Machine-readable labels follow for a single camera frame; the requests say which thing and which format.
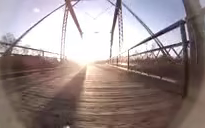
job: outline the vertical post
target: vertical post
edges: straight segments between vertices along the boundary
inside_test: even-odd
[[[183,0],[183,3],[190,41],[190,68],[193,77],[198,80],[203,77],[205,70],[205,15],[194,17],[202,9],[200,0]]]
[[[183,63],[184,63],[184,83],[183,83],[183,90],[182,90],[182,97],[185,98],[188,93],[188,79],[189,79],[189,63],[188,63],[188,42],[187,36],[185,32],[185,25],[181,24],[181,39],[183,43]]]
[[[42,56],[44,57],[44,51],[42,50]]]
[[[65,57],[65,39],[66,39],[66,28],[67,28],[67,20],[68,20],[68,7],[65,6],[64,18],[62,23],[62,37],[61,37],[61,51],[60,51],[60,59],[63,60]]]
[[[118,66],[118,59],[119,59],[119,55],[117,55],[117,66]]]
[[[128,50],[128,70],[129,70],[129,50]]]

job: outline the guardrail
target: guardrail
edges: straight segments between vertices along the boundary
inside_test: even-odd
[[[11,44],[0,41],[0,45],[10,46]],[[25,46],[18,46],[18,45],[14,46],[12,55],[32,55],[32,56],[53,57],[57,59],[60,57],[60,54],[58,53],[25,47]]]
[[[151,48],[140,50],[134,53],[136,48],[158,38],[172,30],[180,28],[181,42],[166,45],[161,48]],[[117,66],[127,68],[128,70],[136,70],[146,74],[158,76],[160,79],[166,77],[173,79],[178,83],[183,84],[183,92],[186,93],[186,86],[188,81],[188,44],[185,21],[179,20],[169,27],[157,32],[153,36],[146,38],[140,43],[134,45],[128,50],[120,53],[118,56],[110,58],[109,63]],[[160,52],[166,50],[171,56],[165,56]]]

